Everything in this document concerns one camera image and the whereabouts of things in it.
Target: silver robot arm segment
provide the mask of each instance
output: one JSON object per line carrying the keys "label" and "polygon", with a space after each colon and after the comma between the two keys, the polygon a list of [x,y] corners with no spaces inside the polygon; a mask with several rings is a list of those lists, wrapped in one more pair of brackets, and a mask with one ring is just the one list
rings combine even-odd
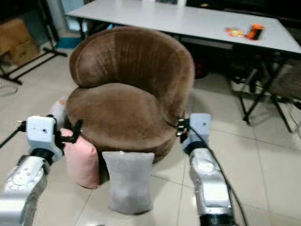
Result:
{"label": "silver robot arm segment", "polygon": [[[193,113],[188,125],[183,127],[187,127],[189,130],[189,126],[192,126],[208,143],[210,120],[209,114]],[[227,183],[214,157],[194,131],[190,130],[189,133],[182,131],[178,135],[182,136],[181,142],[184,152],[190,157],[190,177],[195,186],[201,225],[234,225]]]}
{"label": "silver robot arm segment", "polygon": [[36,156],[26,156],[12,170],[0,198],[1,226],[32,225],[48,172],[48,162]]}
{"label": "silver robot arm segment", "polygon": [[32,226],[38,199],[47,186],[50,166],[62,157],[63,142],[76,142],[82,123],[76,123],[72,137],[62,137],[56,131],[53,117],[32,116],[22,122],[24,126],[19,131],[27,133],[30,155],[21,157],[4,185],[0,195],[0,226]]}

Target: orange bottle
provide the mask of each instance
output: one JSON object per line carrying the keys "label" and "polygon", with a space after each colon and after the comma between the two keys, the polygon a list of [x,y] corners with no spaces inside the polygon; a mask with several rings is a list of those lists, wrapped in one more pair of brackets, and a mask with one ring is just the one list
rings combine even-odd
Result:
{"label": "orange bottle", "polygon": [[252,24],[251,30],[248,33],[247,37],[252,40],[258,40],[261,32],[264,30],[264,27],[260,24]]}

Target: velvet upholstery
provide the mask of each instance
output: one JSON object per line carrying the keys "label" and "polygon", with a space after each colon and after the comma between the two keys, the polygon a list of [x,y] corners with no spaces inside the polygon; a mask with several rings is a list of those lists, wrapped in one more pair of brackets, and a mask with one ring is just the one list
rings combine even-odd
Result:
{"label": "velvet upholstery", "polygon": [[67,101],[74,125],[99,152],[153,152],[164,157],[175,140],[194,79],[186,48],[161,32],[134,27],[106,30],[72,53],[78,84]]}

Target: black wire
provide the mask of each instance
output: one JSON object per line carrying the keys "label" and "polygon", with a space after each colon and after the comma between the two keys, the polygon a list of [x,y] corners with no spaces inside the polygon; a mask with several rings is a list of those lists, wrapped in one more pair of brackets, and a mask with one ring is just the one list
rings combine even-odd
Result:
{"label": "black wire", "polygon": [[234,195],[234,197],[235,197],[235,199],[236,199],[236,201],[237,201],[237,203],[238,203],[238,206],[239,206],[241,215],[242,215],[242,217],[243,217],[244,224],[245,224],[245,226],[248,226],[249,224],[248,224],[247,219],[246,219],[245,211],[244,211],[244,209],[243,209],[243,207],[242,207],[242,205],[241,205],[241,203],[240,203],[240,201],[239,201],[239,199],[238,199],[238,197],[237,197],[237,195],[236,195],[236,192],[233,190],[233,187],[232,187],[230,181],[227,179],[226,174],[224,173],[224,170],[223,170],[222,166],[221,166],[220,163],[218,162],[218,160],[217,160],[217,158],[216,158],[216,156],[215,156],[213,150],[209,147],[209,145],[207,144],[207,142],[202,138],[201,135],[199,135],[199,134],[196,132],[196,130],[195,130],[192,126],[190,126],[190,129],[191,129],[193,132],[195,132],[195,134],[197,135],[197,137],[201,139],[201,141],[205,144],[206,148],[209,150],[210,154],[214,157],[214,159],[215,159],[215,161],[216,161],[218,167],[220,168],[220,171],[221,171],[222,175],[223,175],[224,178],[225,178],[225,181],[226,181],[227,186],[230,188],[230,191],[232,191],[232,193],[233,193],[233,195]]}
{"label": "black wire", "polygon": [[18,128],[12,132],[2,143],[0,143],[0,149],[8,142],[11,140],[11,138],[13,138],[19,131],[25,131],[26,130],[26,124],[25,121],[22,122],[22,124],[20,126],[18,126]]}

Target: cardboard box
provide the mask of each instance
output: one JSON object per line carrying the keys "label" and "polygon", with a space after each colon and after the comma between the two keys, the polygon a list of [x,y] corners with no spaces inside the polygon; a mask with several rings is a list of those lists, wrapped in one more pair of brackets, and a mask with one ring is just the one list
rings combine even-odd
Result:
{"label": "cardboard box", "polygon": [[33,39],[29,39],[9,51],[9,58],[18,66],[27,63],[38,55],[39,50]]}
{"label": "cardboard box", "polygon": [[8,52],[31,38],[23,20],[15,18],[2,23],[0,24],[0,53]]}

